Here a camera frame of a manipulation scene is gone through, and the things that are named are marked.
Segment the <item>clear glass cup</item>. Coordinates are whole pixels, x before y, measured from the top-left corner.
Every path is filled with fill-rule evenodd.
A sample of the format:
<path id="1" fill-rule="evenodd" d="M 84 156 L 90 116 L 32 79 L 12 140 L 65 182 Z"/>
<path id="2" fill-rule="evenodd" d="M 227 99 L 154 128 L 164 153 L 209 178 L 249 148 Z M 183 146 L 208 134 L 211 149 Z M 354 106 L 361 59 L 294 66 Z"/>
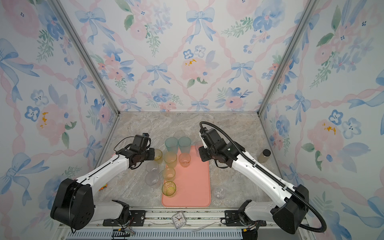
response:
<path id="1" fill-rule="evenodd" d="M 148 173 L 158 172 L 160 165 L 156 161 L 149 161 L 146 165 L 146 171 Z"/>
<path id="2" fill-rule="evenodd" d="M 160 185 L 162 183 L 162 176 L 160 175 L 159 172 L 147 173 L 147 175 L 145 177 L 145 182 L 149 187 L 151 187 L 153 189 L 157 189 L 160 187 Z"/>

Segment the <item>yellow-green textured cup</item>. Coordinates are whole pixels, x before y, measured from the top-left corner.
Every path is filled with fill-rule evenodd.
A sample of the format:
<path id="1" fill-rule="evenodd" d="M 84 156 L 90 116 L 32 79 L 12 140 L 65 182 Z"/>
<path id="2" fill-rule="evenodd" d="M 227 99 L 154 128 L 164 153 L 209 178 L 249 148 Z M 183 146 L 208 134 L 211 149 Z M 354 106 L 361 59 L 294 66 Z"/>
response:
<path id="1" fill-rule="evenodd" d="M 174 152 L 166 152 L 164 154 L 164 161 L 169 168 L 175 168 L 178 163 L 177 154 Z"/>

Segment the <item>orange textured cup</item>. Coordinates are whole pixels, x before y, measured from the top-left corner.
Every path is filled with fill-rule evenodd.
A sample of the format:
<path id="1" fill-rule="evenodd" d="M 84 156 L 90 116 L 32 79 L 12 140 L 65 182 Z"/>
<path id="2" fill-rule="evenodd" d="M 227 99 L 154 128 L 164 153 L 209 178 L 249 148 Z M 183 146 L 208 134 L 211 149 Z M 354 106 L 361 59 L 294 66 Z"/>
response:
<path id="1" fill-rule="evenodd" d="M 181 153 L 179 155 L 179 163 L 183 168 L 187 168 L 191 163 L 191 155 L 189 153 Z"/>

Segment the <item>tall teal textured cup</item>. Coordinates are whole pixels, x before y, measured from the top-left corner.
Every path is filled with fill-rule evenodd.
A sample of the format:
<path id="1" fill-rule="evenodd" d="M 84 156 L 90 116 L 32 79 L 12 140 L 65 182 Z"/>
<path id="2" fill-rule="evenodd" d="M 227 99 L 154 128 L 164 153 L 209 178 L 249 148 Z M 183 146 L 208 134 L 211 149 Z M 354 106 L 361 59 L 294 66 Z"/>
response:
<path id="1" fill-rule="evenodd" d="M 179 143 L 178 143 L 178 139 L 177 138 L 175 138 L 175 137 L 167 138 L 166 141 L 165 141 L 165 146 L 166 146 L 168 152 L 172 152 L 172 153 L 175 153 L 175 154 L 178 153 Z"/>

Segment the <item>light green textured cup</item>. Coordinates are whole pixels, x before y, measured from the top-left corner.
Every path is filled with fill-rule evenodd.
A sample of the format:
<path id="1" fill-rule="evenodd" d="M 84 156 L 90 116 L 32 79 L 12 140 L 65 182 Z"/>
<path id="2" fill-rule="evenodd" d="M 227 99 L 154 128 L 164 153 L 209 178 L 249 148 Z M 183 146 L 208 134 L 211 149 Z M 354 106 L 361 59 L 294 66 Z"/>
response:
<path id="1" fill-rule="evenodd" d="M 176 176 L 176 170 L 174 168 L 166 167 L 162 171 L 162 176 L 165 181 L 174 181 L 175 176 Z"/>

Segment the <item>green glass cup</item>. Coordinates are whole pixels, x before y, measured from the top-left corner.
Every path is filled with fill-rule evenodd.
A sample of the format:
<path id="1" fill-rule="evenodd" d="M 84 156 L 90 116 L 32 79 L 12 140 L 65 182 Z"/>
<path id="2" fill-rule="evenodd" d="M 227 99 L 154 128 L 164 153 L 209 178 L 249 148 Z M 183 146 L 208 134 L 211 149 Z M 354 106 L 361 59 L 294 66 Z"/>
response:
<path id="1" fill-rule="evenodd" d="M 172 181 L 164 182 L 162 186 L 163 195 L 165 195 L 166 197 L 172 197 L 175 195 L 176 191 L 177 191 L 177 186 L 174 182 Z"/>

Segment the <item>clear textured cup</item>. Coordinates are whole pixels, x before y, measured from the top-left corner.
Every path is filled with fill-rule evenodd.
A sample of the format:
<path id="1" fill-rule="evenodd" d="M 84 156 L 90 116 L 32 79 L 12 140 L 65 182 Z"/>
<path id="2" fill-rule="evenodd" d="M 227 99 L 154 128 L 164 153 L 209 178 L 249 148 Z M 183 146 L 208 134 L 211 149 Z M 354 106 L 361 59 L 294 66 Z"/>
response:
<path id="1" fill-rule="evenodd" d="M 200 152 L 199 152 L 199 149 L 200 147 L 203 147 L 204 148 L 204 144 L 202 141 L 197 141 L 195 142 L 195 152 L 196 152 L 196 155 L 199 157 L 200 156 Z"/>

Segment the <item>yellow glass cup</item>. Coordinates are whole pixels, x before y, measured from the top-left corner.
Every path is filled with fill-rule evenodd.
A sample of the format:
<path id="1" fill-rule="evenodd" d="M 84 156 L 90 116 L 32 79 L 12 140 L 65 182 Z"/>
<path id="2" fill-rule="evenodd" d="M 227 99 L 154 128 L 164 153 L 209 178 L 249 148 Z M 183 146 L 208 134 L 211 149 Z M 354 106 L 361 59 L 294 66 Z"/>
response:
<path id="1" fill-rule="evenodd" d="M 154 161 L 159 165 L 163 162 L 163 152 L 159 149 L 155 149 L 155 158 Z"/>

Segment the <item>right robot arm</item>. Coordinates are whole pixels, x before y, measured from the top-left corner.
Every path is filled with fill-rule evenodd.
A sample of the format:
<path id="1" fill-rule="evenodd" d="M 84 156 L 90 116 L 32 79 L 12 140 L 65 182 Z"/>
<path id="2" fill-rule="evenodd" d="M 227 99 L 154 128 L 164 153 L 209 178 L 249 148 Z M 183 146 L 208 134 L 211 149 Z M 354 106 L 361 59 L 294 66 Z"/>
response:
<path id="1" fill-rule="evenodd" d="M 237 142 L 226 142 L 215 129 L 200 129 L 203 147 L 199 148 L 202 161 L 215 160 L 234 169 L 263 190 L 271 202 L 257 203 L 246 200 L 238 209 L 239 220 L 242 224 L 250 226 L 257 221 L 274 222 L 283 231 L 295 234 L 308 207 L 296 199 L 292 194 L 307 199 L 308 190 L 283 181 L 253 158 L 246 149 Z"/>

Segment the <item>small clear glass back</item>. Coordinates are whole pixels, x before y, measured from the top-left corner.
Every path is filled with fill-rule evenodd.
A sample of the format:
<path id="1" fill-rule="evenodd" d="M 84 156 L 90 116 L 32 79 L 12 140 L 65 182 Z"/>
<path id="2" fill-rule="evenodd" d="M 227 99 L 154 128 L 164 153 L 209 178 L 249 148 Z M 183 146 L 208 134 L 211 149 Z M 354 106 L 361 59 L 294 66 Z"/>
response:
<path id="1" fill-rule="evenodd" d="M 180 138 L 185 137 L 185 136 L 186 136 L 186 133 L 182 130 L 176 131 L 174 133 L 174 137 L 177 139 L 180 139 Z"/>

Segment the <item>jar with black lid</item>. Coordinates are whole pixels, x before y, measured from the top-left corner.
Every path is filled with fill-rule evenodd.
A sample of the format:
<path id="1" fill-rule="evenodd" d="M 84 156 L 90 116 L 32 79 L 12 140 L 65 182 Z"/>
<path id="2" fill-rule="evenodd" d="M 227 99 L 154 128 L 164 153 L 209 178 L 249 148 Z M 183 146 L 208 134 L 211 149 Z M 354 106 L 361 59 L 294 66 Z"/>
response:
<path id="1" fill-rule="evenodd" d="M 258 156 L 258 162 L 261 164 L 266 163 L 269 160 L 271 154 L 272 153 L 269 149 L 264 149 Z"/>

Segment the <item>clear plastic stick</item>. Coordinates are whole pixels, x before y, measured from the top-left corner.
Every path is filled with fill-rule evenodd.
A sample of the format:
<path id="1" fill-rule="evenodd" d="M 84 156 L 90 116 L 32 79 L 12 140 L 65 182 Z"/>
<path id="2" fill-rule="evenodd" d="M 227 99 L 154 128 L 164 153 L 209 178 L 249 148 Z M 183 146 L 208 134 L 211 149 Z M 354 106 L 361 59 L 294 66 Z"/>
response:
<path id="1" fill-rule="evenodd" d="M 211 223 L 211 224 L 208 224 L 208 225 L 199 227 L 199 228 L 197 228 L 197 229 L 193 229 L 193 230 L 192 230 L 192 233 L 201 231 L 201 230 L 203 230 L 203 229 L 205 229 L 205 228 L 207 228 L 207 227 L 210 227 L 210 226 L 212 226 L 212 225 L 219 224 L 219 223 L 220 223 L 220 222 L 214 222 L 214 223 Z"/>

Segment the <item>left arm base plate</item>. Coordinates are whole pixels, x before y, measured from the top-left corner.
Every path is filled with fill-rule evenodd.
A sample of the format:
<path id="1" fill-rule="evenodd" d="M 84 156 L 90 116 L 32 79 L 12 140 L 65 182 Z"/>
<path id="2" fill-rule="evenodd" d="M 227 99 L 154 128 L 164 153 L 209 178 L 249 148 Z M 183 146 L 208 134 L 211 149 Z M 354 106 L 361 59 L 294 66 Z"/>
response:
<path id="1" fill-rule="evenodd" d="M 103 221 L 104 227 L 143 227 L 146 218 L 144 210 L 129 210 L 127 219 L 107 219 Z"/>

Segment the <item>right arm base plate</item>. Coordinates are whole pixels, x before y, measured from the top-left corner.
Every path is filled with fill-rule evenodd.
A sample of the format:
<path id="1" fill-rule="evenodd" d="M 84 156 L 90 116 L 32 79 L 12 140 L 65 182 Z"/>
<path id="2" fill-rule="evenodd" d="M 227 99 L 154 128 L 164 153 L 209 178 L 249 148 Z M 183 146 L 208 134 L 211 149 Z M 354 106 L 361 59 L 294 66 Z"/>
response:
<path id="1" fill-rule="evenodd" d="M 260 227 L 266 227 L 266 221 L 252 221 L 245 214 L 239 213 L 238 210 L 226 210 L 225 216 L 221 219 L 221 224 L 227 227 L 252 227 L 260 222 Z"/>

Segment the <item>aluminium rail frame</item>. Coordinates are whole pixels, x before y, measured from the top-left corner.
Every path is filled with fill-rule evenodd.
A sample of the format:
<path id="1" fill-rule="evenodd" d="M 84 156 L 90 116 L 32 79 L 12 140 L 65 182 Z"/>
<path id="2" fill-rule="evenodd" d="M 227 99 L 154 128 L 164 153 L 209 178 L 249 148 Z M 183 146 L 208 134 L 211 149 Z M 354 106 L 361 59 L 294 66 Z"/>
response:
<path id="1" fill-rule="evenodd" d="M 299 228 L 293 235 L 276 223 L 246 226 L 237 209 L 131 208 L 131 219 L 120 225 L 112 220 L 89 223 L 81 230 L 60 225 L 56 240 L 314 240 Z"/>

